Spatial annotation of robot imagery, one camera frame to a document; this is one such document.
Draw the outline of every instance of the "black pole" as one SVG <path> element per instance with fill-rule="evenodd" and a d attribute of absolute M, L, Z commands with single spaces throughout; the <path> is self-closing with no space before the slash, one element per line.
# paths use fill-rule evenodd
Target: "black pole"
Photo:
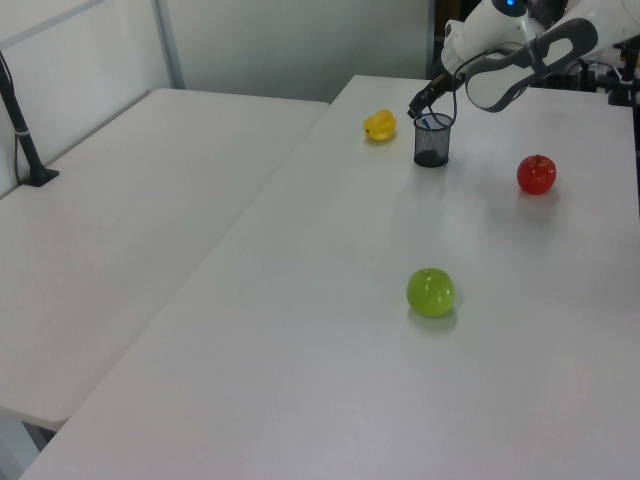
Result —
<path fill-rule="evenodd" d="M 31 185 L 32 187 L 41 187 L 51 179 L 57 177 L 59 173 L 55 170 L 49 170 L 42 165 L 36 146 L 29 133 L 27 123 L 22 116 L 20 105 L 18 105 L 18 99 L 14 93 L 13 85 L 9 80 L 9 73 L 4 66 L 0 65 L 0 67 L 2 67 L 0 68 L 0 95 L 2 95 L 2 100 L 7 107 L 13 128 L 16 131 L 16 135 L 18 135 L 18 140 L 20 140 L 22 151 L 31 168 L 29 178 L 23 183 L 25 185 Z"/>

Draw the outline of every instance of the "white wall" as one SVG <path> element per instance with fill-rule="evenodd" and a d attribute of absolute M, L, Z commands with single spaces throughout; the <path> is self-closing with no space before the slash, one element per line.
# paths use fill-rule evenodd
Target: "white wall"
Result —
<path fill-rule="evenodd" d="M 152 0 L 104 0 L 3 53 L 45 164 L 146 92 L 169 86 Z M 12 165 L 13 127 L 0 102 L 0 195 L 15 185 Z"/>
<path fill-rule="evenodd" d="M 188 89 L 331 102 L 354 74 L 425 77 L 434 0 L 158 1 Z"/>

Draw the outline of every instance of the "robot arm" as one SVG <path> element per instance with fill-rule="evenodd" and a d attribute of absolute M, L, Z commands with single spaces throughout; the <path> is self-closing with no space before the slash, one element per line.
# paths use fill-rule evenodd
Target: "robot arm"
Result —
<path fill-rule="evenodd" d="M 484 0 L 464 23 L 450 21 L 443 73 L 411 102 L 418 116 L 464 74 L 478 108 L 499 112 L 531 83 L 578 58 L 640 34 L 640 0 L 581 0 L 552 28 L 529 17 L 523 0 Z"/>

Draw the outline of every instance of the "table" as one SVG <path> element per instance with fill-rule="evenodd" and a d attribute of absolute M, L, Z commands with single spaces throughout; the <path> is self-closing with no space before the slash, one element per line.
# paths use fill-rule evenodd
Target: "table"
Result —
<path fill-rule="evenodd" d="M 0 201 L 0 413 L 57 430 L 326 104 L 159 90 Z"/>
<path fill-rule="evenodd" d="M 638 478 L 630 110 L 463 96 L 428 170 L 404 115 L 423 86 L 354 78 L 24 480 Z M 534 153 L 558 166 L 543 197 L 515 181 Z M 427 266 L 456 283 L 445 318 L 408 308 Z"/>

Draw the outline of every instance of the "yellow fruit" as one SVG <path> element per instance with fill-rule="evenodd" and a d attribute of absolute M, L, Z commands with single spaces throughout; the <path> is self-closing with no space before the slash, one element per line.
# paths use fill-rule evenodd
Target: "yellow fruit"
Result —
<path fill-rule="evenodd" d="M 396 133 L 397 120 L 389 110 L 380 110 L 362 124 L 364 134 L 371 140 L 383 142 Z"/>

